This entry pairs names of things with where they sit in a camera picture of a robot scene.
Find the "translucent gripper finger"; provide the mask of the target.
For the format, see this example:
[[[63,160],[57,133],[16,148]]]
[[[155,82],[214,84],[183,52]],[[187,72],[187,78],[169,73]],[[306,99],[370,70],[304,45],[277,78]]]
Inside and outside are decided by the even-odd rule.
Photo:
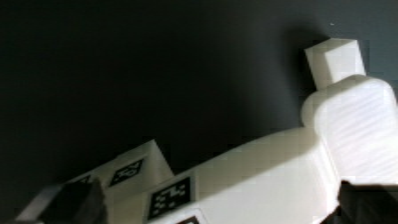
[[[64,188],[63,184],[48,185],[38,193],[20,215],[16,216],[18,224],[38,224],[39,216],[50,206],[50,203],[57,197],[57,194]]]

